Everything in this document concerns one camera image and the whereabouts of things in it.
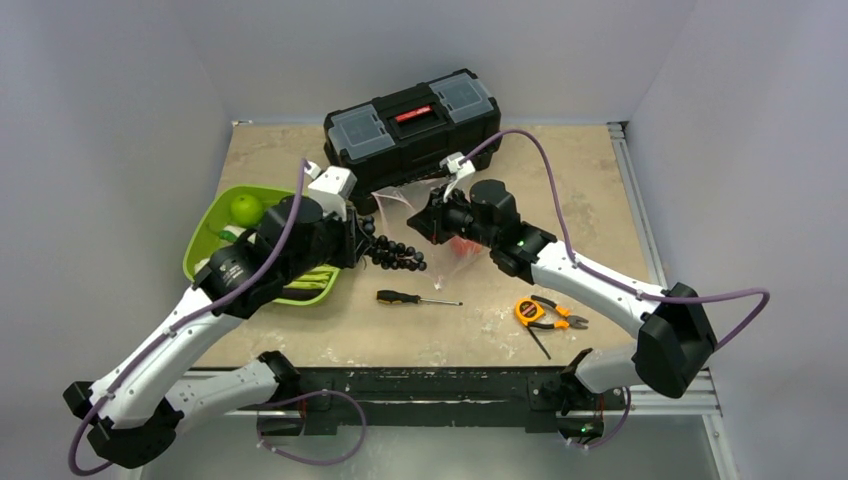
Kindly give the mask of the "clear zip top bag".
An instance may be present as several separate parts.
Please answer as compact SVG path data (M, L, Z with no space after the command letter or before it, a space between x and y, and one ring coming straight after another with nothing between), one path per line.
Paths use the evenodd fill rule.
M433 245L419 233L407 226L407 219L420 211L432 190L447 184L445 180L424 180L399 187L385 187L372 193L378 206L381 231L390 239L413 246L425 255L428 269L424 275L442 290L460 270L469 267L487 253L483 250L475 256L458 258L447 241Z

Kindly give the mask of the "black grape bunch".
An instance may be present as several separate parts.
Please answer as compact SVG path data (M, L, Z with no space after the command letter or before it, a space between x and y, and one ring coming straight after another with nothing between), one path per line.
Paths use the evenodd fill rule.
M386 235L378 235L373 216L357 218L356 238L357 254L369 258L374 265L384 270L416 272L428 269L425 255L421 251Z

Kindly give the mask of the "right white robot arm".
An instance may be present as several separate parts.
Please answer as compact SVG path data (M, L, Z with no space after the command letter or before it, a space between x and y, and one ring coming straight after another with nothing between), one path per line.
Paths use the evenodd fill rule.
M433 244L460 237L486 247L504 274L562 293L631 336L623 347L593 351L572 363L561 392L573 406L584 407L614 387L639 384L680 398L717 349L694 289L682 283L665 289L569 252L565 241L522 220L514 196L499 180L479 181L468 194L434 189L407 224Z

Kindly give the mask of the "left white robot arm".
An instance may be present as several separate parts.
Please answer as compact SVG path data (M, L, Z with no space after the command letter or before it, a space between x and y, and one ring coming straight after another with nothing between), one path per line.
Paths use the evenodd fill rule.
M325 387L306 390L300 372L278 351L197 383L183 376L297 278L324 265L352 268L382 244L373 218L353 208L327 211L299 195L266 208L208 257L177 305L127 359L96 381L67 387L64 400L81 421L73 445L89 444L104 467L135 469L225 413L249 406L303 410L313 398L332 398Z

